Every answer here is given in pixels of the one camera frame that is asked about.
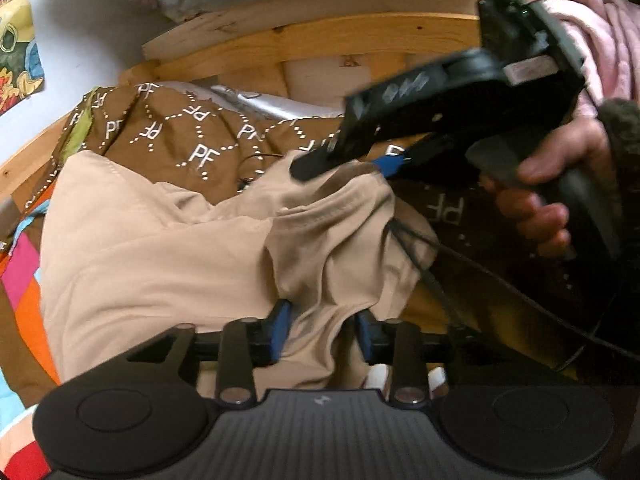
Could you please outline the person's right hand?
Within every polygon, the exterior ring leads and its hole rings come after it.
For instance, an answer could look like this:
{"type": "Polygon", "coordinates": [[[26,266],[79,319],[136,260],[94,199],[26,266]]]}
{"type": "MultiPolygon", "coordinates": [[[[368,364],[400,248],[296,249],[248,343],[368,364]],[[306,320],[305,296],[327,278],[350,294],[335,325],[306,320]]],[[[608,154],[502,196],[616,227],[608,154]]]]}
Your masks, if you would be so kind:
{"type": "Polygon", "coordinates": [[[536,193],[538,188],[565,170],[582,167],[611,203],[617,200],[617,183],[611,144],[604,125],[596,118],[577,118],[549,133],[536,151],[518,166],[518,188],[506,186],[487,174],[480,185],[494,194],[499,211],[515,223],[526,240],[537,245],[543,257],[559,257],[570,247],[566,205],[548,203],[536,193]]]}

